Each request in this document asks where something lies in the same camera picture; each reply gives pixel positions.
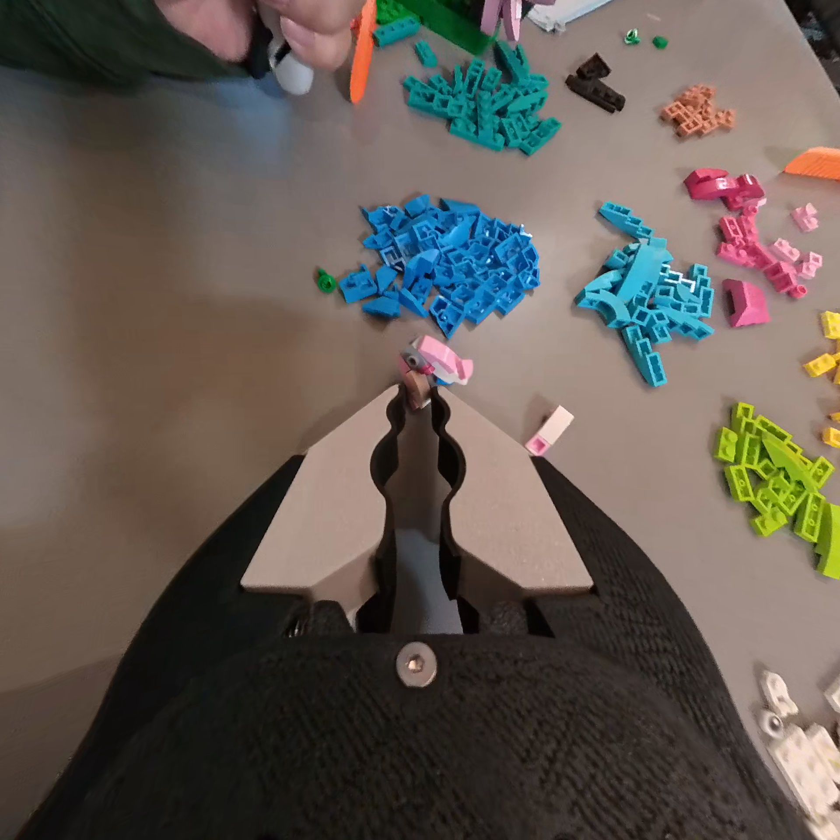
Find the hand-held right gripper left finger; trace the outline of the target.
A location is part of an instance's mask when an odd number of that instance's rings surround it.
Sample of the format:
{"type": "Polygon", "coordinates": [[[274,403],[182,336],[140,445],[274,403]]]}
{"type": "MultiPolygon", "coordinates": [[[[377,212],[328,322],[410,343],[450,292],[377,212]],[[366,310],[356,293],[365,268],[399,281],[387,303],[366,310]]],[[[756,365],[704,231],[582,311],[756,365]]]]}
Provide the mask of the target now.
{"type": "Polygon", "coordinates": [[[392,385],[308,449],[241,579],[247,592],[368,602],[392,588],[385,487],[402,430],[392,385]]]}

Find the small pink lego assembly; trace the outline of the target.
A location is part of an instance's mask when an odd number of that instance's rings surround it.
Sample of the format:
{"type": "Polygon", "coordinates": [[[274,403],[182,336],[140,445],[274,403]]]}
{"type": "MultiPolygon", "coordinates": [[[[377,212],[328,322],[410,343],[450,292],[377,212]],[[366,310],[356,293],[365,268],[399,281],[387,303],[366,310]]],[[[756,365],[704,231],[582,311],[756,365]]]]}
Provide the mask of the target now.
{"type": "Polygon", "coordinates": [[[462,359],[445,343],[426,334],[405,347],[397,367],[406,388],[407,403],[413,411],[429,404],[434,387],[466,385],[474,372],[472,360],[462,359]]]}

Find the person's left forearm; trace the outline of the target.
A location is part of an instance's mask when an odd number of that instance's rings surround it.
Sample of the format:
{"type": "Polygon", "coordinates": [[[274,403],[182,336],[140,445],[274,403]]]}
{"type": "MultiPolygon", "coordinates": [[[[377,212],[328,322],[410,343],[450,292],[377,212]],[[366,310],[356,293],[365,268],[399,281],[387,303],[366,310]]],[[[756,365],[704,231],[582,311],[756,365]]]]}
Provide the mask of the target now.
{"type": "Polygon", "coordinates": [[[246,73],[252,2],[2,1],[2,67],[86,84],[246,73]]]}

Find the long orange lego piece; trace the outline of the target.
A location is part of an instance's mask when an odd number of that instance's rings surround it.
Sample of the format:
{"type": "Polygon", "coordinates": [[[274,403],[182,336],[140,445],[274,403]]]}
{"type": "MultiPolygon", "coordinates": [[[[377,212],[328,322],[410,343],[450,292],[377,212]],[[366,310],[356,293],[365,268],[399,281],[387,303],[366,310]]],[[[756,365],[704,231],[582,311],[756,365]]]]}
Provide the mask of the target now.
{"type": "Polygon", "coordinates": [[[353,105],[363,100],[367,87],[374,50],[376,12],[376,1],[364,2],[354,30],[355,43],[350,69],[350,101],[353,105]]]}

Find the pink and white lego brick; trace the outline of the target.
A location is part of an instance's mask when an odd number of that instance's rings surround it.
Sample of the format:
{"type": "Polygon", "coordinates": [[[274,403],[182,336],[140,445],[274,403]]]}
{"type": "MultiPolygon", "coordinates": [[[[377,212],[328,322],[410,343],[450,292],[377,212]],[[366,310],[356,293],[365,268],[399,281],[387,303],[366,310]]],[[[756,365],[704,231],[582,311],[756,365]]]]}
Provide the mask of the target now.
{"type": "Polygon", "coordinates": [[[542,420],[539,429],[525,443],[524,447],[533,457],[543,457],[572,424],[574,415],[562,406],[557,406],[542,420]]]}

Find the pink lego leaf build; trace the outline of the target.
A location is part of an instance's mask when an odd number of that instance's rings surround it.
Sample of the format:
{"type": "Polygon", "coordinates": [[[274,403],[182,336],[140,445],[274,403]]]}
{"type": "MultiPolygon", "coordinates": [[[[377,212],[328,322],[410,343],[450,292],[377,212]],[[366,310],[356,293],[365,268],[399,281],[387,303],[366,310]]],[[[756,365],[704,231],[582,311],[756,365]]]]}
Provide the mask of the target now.
{"type": "Polygon", "coordinates": [[[497,36],[499,28],[505,39],[517,45],[523,16],[534,6],[552,6],[555,1],[483,1],[480,3],[479,29],[484,35],[497,36]]]}

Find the pile of lime lego pieces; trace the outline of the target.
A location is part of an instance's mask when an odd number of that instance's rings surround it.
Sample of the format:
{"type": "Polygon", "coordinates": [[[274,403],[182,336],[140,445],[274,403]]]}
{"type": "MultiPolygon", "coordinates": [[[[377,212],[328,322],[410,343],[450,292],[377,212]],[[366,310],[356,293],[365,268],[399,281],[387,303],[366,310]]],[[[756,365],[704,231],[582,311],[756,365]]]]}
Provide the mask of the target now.
{"type": "Polygon", "coordinates": [[[791,433],[746,402],[731,405],[711,454],[730,498],[748,509],[752,531],[768,538],[790,530],[811,547],[816,572],[837,581],[839,506],[825,494],[834,464],[809,457],[791,433]]]}

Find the pile of light blue lego pieces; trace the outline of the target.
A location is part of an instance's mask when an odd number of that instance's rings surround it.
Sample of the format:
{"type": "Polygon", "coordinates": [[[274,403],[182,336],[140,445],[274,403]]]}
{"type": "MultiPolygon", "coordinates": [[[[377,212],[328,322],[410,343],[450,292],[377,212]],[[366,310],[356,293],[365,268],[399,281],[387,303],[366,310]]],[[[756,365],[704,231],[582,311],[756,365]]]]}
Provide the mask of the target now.
{"type": "Polygon", "coordinates": [[[672,267],[666,238],[628,206],[606,202],[598,214],[631,240],[610,254],[574,304],[618,332],[646,384],[660,387],[668,379],[658,347],[674,337],[699,342],[715,332],[709,323],[715,289],[708,267],[693,264],[686,272],[672,267]]]}

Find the lego instruction booklet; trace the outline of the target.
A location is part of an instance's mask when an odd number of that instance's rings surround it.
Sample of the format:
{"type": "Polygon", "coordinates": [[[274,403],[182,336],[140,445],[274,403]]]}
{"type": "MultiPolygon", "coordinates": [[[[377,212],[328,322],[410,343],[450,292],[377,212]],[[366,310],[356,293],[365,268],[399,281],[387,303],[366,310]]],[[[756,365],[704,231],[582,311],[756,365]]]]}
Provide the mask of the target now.
{"type": "Polygon", "coordinates": [[[523,16],[547,34],[564,32],[573,21],[610,4],[611,1],[527,1],[523,16]]]}

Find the magenta lego slope brick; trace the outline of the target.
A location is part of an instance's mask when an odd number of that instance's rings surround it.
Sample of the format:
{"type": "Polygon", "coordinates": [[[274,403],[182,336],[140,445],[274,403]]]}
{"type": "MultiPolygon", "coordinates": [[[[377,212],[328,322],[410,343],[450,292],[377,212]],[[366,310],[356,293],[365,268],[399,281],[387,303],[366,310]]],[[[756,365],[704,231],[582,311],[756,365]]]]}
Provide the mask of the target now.
{"type": "Polygon", "coordinates": [[[728,304],[728,323],[733,329],[759,326],[771,321],[763,290],[746,280],[727,278],[721,283],[728,304]]]}

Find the pile of magenta lego pieces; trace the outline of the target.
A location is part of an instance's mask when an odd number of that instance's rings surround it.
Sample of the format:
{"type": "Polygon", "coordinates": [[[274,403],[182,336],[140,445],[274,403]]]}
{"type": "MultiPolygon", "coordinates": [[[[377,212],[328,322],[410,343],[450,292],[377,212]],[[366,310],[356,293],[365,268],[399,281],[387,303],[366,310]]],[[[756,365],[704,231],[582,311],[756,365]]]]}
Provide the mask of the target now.
{"type": "Polygon", "coordinates": [[[800,259],[795,264],[779,261],[770,251],[771,243],[761,238],[757,220],[767,196],[754,175],[700,168],[688,174],[684,186],[693,201],[720,201],[728,211],[718,222],[718,258],[733,266],[759,271],[774,289],[789,298],[801,299],[807,294],[805,280],[796,274],[800,259]]]}

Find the pile of white lego pieces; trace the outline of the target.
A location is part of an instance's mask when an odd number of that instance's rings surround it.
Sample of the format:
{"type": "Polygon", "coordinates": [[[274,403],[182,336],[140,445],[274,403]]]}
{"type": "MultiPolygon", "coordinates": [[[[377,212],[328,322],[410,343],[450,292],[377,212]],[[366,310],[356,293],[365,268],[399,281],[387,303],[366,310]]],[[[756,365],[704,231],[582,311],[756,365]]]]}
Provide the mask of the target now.
{"type": "Polygon", "coordinates": [[[804,724],[781,675],[765,669],[758,679],[755,720],[775,768],[813,838],[839,838],[838,720],[828,728],[804,724]]]}

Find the pile of tan lego pieces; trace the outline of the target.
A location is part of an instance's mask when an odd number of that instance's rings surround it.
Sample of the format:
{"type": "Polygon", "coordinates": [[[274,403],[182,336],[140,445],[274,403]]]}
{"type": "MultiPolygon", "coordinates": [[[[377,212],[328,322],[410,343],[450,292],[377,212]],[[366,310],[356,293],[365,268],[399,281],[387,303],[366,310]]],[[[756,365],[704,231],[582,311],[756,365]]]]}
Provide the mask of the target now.
{"type": "Polygon", "coordinates": [[[734,109],[718,108],[717,88],[697,84],[663,107],[659,120],[668,125],[679,140],[703,138],[719,130],[730,131],[736,125],[734,109]]]}

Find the curved orange lego piece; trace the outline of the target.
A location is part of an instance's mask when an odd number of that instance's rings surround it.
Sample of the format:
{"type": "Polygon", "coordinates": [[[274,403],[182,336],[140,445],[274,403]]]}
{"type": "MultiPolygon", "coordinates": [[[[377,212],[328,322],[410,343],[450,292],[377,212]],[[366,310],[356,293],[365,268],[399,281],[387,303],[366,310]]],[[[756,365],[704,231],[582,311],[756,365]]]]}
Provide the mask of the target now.
{"type": "Polygon", "coordinates": [[[808,176],[838,182],[840,178],[840,150],[824,146],[798,154],[783,169],[785,174],[808,176]]]}

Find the person's left hand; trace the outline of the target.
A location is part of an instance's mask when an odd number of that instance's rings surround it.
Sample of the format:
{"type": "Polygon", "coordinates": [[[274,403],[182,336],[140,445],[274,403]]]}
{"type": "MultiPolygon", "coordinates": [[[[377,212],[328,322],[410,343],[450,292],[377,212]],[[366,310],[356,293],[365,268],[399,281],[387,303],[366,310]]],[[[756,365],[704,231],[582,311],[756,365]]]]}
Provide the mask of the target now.
{"type": "MultiPolygon", "coordinates": [[[[303,64],[338,69],[351,47],[350,27],[363,2],[266,1],[277,13],[291,49],[303,64]]],[[[243,60],[248,51],[258,2],[157,1],[155,5],[176,30],[208,48],[215,56],[243,60]]]]}

